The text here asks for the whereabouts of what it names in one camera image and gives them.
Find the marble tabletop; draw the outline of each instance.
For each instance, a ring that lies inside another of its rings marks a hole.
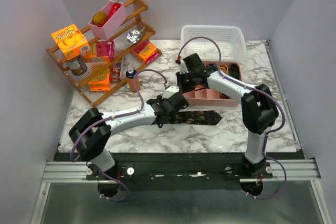
[[[147,68],[163,73],[169,83],[176,84],[175,73],[179,66],[175,63],[180,49],[179,40],[153,40],[162,50],[162,56],[152,62]],[[247,41],[247,58],[241,62],[243,81],[253,84],[264,83],[269,86],[272,95],[281,103],[281,97],[276,80],[261,41]],[[131,63],[134,67],[141,64],[131,54],[125,56],[124,69]],[[141,94],[145,101],[156,98],[163,93],[163,79],[152,72],[142,73],[140,76]],[[128,84],[103,101],[97,108],[100,112],[113,112],[135,108],[140,105],[136,93],[130,91]],[[60,140],[59,152],[68,153],[72,148],[72,141],[68,135],[71,127],[90,109],[91,106],[84,98],[74,93],[65,129]],[[241,117],[241,106],[210,107],[190,106],[187,110],[216,110],[223,118],[216,126],[166,124],[160,129],[156,125],[140,126],[118,133],[109,138],[106,148],[111,152],[244,152],[247,145],[247,129]],[[278,132],[271,133],[266,151],[295,152],[294,137],[286,121],[285,126]]]

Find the brown bottle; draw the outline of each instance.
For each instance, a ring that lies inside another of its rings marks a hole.
[[[133,69],[131,66],[127,68],[127,71],[126,71],[127,82],[128,82],[128,85],[130,86],[130,90],[133,92],[136,92],[136,87],[138,88],[138,90],[140,89],[140,81],[139,81],[138,76],[135,78],[136,87],[134,85],[134,76],[136,73],[137,71]]]

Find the red pepper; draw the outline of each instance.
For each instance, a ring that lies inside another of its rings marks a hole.
[[[113,14],[115,14],[117,12],[117,10],[120,8],[121,4],[119,4],[119,0],[117,2],[115,2],[113,5],[112,5],[112,8],[111,8],[111,11],[110,11],[110,14],[108,15],[107,19],[105,20],[104,23],[102,24],[99,24],[98,27],[102,27],[103,25],[105,25],[105,23],[113,16]]]

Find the white plastic basket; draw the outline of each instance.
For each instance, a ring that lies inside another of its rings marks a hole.
[[[193,26],[182,27],[181,46],[196,36],[205,36],[214,40],[221,49],[222,61],[242,62],[246,59],[246,45],[240,28],[235,26]],[[206,39],[189,42],[182,51],[182,58],[197,53],[202,60],[218,60],[218,50]]]

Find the brown fruit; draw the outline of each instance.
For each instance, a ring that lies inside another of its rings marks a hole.
[[[93,16],[92,23],[95,25],[103,24],[106,19],[107,19],[106,13],[99,11]]]

